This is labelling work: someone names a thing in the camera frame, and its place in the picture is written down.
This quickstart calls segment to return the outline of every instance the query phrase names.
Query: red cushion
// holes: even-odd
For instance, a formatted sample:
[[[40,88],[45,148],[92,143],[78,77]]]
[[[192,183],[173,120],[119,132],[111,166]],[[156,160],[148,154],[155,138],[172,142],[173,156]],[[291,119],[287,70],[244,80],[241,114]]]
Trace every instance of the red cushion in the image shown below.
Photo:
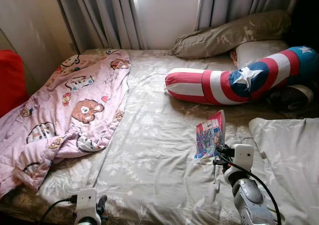
[[[11,50],[0,50],[1,90],[0,117],[25,102],[29,96],[25,87],[22,59]]]

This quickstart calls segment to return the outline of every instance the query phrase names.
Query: bolster pillow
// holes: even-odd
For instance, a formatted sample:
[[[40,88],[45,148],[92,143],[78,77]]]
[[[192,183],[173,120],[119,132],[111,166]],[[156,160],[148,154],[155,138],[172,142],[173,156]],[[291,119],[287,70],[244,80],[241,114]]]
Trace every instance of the bolster pillow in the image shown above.
[[[306,46],[291,47],[242,69],[215,71],[175,68],[166,89],[176,99],[214,105],[246,103],[266,91],[317,78],[318,54]]]

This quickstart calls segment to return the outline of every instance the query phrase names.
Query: wall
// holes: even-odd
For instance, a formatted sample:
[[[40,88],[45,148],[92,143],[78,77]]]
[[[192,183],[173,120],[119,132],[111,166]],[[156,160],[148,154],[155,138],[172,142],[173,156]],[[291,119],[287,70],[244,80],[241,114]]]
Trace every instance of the wall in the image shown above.
[[[198,0],[134,0],[147,49],[170,49],[175,40],[193,32]]]
[[[55,0],[0,0],[0,29],[42,86],[73,52]]]

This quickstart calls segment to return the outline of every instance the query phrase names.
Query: black cable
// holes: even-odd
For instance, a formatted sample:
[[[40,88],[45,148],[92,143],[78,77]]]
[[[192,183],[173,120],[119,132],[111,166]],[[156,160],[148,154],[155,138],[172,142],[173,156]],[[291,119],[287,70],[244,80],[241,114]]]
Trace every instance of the black cable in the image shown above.
[[[57,202],[55,202],[54,204],[52,204],[45,212],[45,214],[42,216],[40,222],[39,222],[39,225],[41,225],[43,223],[43,220],[45,219],[45,216],[50,212],[50,210],[55,206],[57,205],[58,203],[61,203],[61,202],[71,202],[72,201],[72,197],[70,198],[67,198],[67,199],[62,199],[62,200],[59,200]]]
[[[278,208],[278,205],[275,201],[275,198],[274,196],[271,194],[270,190],[267,188],[267,186],[263,183],[263,181],[261,181],[260,178],[258,178],[256,175],[254,175],[253,173],[249,172],[248,170],[240,167],[239,165],[237,164],[234,164],[232,162],[230,162],[229,160],[227,160],[225,157],[223,157],[218,151],[216,151],[218,156],[221,157],[222,160],[226,161],[227,163],[229,163],[231,166],[234,166],[235,168],[238,168],[242,171],[244,171],[245,173],[247,173],[248,175],[250,175],[251,177],[253,177],[254,179],[256,179],[263,187],[264,189],[266,190],[266,192],[268,193],[271,201],[273,202],[274,204],[274,207],[275,207],[275,210],[276,210],[276,215],[277,215],[277,224],[278,225],[281,225],[281,218],[280,218],[280,212],[279,212],[279,208]]]

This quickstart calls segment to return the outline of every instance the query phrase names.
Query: bed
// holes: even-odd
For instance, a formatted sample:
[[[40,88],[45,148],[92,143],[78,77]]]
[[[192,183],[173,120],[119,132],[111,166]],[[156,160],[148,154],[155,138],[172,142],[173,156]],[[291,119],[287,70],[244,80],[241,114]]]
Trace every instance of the bed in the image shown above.
[[[263,136],[256,129],[258,123],[249,122],[257,117],[265,121],[286,117],[264,101],[213,106],[179,101],[165,92],[164,79],[173,68],[236,69],[228,54],[186,60],[164,50],[127,52],[131,71],[125,112],[107,148],[63,160],[50,169],[37,193],[26,186],[17,187],[0,200],[0,210],[16,218],[38,221],[52,203],[68,197],[71,191],[95,187],[98,198],[108,196],[108,224],[240,224],[231,187],[224,182],[221,168],[215,167],[212,159],[194,159],[195,127],[224,109],[226,144],[254,146],[252,172],[267,182],[271,166],[266,161],[271,155],[264,151],[263,140],[257,139]],[[108,50],[86,52],[101,58],[106,53]],[[318,179],[313,179],[309,185],[312,188],[318,184]],[[300,210],[297,218],[290,218],[285,206],[294,207],[298,201],[288,201],[278,193],[274,196],[287,224],[298,224],[293,219],[300,224],[316,221],[318,212],[308,214],[307,209]],[[316,203],[314,199],[312,207],[318,207]],[[70,224],[73,210],[73,205],[62,203],[52,209],[46,222]]]

